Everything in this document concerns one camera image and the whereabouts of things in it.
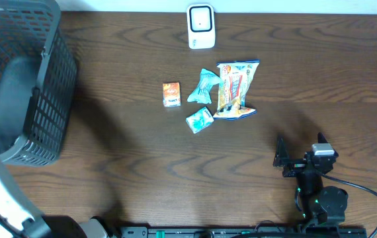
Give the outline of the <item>orange juice carton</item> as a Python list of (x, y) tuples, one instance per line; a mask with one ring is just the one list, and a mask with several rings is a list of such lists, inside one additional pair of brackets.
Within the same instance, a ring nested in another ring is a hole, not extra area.
[(179, 82), (163, 84), (164, 107), (176, 107), (181, 105), (181, 92)]

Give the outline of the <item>green tissue pack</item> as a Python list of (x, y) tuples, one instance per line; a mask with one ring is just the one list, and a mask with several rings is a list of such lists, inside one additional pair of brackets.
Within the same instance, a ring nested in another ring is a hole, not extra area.
[(199, 133), (201, 130), (207, 128), (214, 122), (207, 107), (201, 108), (199, 111), (186, 118), (186, 123), (194, 134)]

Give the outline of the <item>yellow blue snack bag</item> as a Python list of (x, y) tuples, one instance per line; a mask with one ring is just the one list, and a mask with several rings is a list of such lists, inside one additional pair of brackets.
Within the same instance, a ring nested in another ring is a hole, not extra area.
[(214, 119), (239, 120), (257, 112), (246, 107), (245, 98), (259, 64), (259, 59), (217, 63), (222, 82)]

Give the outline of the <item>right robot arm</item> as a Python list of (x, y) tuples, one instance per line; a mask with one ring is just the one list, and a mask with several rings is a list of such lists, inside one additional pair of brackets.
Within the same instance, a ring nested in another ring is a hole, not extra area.
[(323, 134), (317, 135), (317, 143), (300, 159), (292, 159), (282, 137), (278, 137), (273, 166), (283, 168), (284, 177), (294, 177), (297, 182), (295, 203), (304, 214), (302, 226), (337, 226), (345, 220), (348, 194), (336, 186), (324, 186), (322, 178), (332, 171), (339, 154)]

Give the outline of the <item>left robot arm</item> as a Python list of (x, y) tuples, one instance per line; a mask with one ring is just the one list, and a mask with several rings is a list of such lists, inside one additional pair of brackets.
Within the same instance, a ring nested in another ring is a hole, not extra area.
[(98, 217), (77, 223), (69, 216), (47, 216), (22, 192), (0, 160), (0, 237), (114, 237)]

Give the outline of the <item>teal candy wrapper bag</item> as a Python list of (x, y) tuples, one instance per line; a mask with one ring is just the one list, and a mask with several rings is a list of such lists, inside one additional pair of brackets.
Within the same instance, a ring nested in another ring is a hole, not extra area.
[(200, 72), (199, 83), (195, 90), (188, 96), (188, 102), (197, 102), (199, 104), (211, 104), (210, 91), (214, 85), (219, 85), (223, 80), (214, 72), (202, 69)]

